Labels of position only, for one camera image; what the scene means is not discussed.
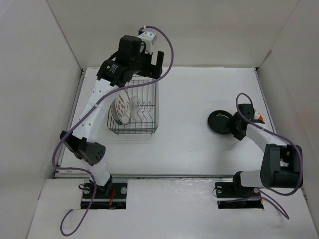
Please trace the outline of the black round plate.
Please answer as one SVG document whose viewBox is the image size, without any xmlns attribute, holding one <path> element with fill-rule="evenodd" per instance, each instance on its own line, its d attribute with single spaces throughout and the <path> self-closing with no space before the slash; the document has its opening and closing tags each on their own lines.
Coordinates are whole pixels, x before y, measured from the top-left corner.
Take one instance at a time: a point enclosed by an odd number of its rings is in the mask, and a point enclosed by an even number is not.
<svg viewBox="0 0 319 239">
<path fill-rule="evenodd" d="M 228 122 L 233 115 L 224 110 L 213 111 L 207 119 L 209 128 L 216 134 L 228 135 L 231 133 Z"/>
</svg>

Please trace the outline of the white plate red characters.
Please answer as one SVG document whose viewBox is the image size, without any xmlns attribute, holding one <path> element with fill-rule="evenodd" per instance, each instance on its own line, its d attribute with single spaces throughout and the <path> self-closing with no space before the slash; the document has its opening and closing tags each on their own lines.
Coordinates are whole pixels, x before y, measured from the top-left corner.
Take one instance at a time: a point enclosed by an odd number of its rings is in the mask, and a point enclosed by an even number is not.
<svg viewBox="0 0 319 239">
<path fill-rule="evenodd" d="M 123 125 L 128 125 L 131 121 L 129 109 L 130 98 L 126 90 L 119 91 L 115 97 L 115 108 L 119 121 Z"/>
</svg>

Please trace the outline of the clear glass plate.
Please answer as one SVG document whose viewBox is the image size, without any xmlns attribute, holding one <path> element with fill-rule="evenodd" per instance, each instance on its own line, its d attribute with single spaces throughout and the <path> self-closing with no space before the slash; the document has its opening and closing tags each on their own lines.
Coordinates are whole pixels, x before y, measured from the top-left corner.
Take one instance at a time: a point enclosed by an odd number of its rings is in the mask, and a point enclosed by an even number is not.
<svg viewBox="0 0 319 239">
<path fill-rule="evenodd" d="M 142 123 L 145 117 L 144 117 L 144 109 L 142 107 L 139 97 L 137 96 L 131 97 L 130 103 L 129 103 L 129 109 L 130 109 L 130 113 L 131 113 L 131 117 L 133 121 L 136 123 Z"/>
</svg>

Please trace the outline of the green rimmed white plate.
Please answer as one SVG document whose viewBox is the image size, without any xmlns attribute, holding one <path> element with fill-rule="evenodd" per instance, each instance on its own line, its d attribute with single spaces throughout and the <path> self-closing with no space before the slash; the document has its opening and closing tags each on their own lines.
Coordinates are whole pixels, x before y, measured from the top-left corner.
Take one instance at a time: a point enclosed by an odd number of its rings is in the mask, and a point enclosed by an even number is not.
<svg viewBox="0 0 319 239">
<path fill-rule="evenodd" d="M 111 112 L 111 115 L 115 121 L 116 124 L 118 125 L 121 125 L 122 123 L 120 122 L 119 120 L 119 117 L 117 115 L 117 110 L 116 110 L 116 104 L 115 104 L 115 101 L 112 101 L 111 105 L 110 105 L 110 112 Z"/>
</svg>

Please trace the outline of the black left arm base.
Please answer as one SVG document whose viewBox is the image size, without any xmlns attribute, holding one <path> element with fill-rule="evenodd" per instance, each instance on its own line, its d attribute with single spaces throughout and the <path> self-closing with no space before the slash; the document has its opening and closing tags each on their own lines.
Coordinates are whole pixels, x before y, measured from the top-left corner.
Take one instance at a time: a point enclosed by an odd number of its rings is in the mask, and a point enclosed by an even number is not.
<svg viewBox="0 0 319 239">
<path fill-rule="evenodd" d="M 96 194 L 92 181 L 79 184 L 78 188 L 82 190 L 81 209 L 87 209 L 91 199 L 93 199 L 90 209 L 93 210 L 124 210 L 127 206 L 127 182 L 113 182 L 105 189 L 97 186 Z"/>
</svg>

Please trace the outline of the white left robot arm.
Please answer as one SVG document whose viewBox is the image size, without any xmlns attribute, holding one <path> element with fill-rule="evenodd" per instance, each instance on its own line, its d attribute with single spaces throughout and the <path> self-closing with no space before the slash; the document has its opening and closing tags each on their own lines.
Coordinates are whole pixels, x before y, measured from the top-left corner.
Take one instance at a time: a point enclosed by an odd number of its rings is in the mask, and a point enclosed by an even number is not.
<svg viewBox="0 0 319 239">
<path fill-rule="evenodd" d="M 160 78 L 164 53 L 159 51 L 156 64 L 152 64 L 156 38 L 157 35 L 149 31 L 138 36 L 121 37 L 118 50 L 100 66 L 92 94 L 79 121 L 69 133 L 63 131 L 60 135 L 69 151 L 84 162 L 99 197 L 109 196 L 112 190 L 111 175 L 103 159 L 106 148 L 96 141 L 99 128 L 113 102 L 109 94 L 124 88 L 134 75 Z"/>
</svg>

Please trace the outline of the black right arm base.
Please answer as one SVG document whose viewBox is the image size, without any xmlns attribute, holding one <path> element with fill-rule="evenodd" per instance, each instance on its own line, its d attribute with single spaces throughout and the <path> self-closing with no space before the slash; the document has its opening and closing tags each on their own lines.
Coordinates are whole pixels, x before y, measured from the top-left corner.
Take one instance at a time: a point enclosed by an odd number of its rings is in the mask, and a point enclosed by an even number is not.
<svg viewBox="0 0 319 239">
<path fill-rule="evenodd" d="M 240 183 L 217 181 L 213 189 L 218 209 L 263 209 L 260 194 L 253 187 L 242 187 Z"/>
</svg>

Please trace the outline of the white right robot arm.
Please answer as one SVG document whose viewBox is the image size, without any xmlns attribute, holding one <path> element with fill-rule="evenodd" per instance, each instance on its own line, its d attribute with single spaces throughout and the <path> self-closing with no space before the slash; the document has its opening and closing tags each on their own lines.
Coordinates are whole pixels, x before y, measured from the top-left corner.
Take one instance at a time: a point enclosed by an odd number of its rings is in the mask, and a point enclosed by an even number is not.
<svg viewBox="0 0 319 239">
<path fill-rule="evenodd" d="M 253 171 L 239 171 L 230 184 L 231 192 L 242 196 L 249 187 L 299 189 L 303 185 L 302 148 L 286 138 L 269 131 L 265 123 L 255 117 L 252 104 L 239 104 L 237 112 L 226 126 L 237 140 L 248 138 L 262 151 L 261 167 Z"/>
</svg>

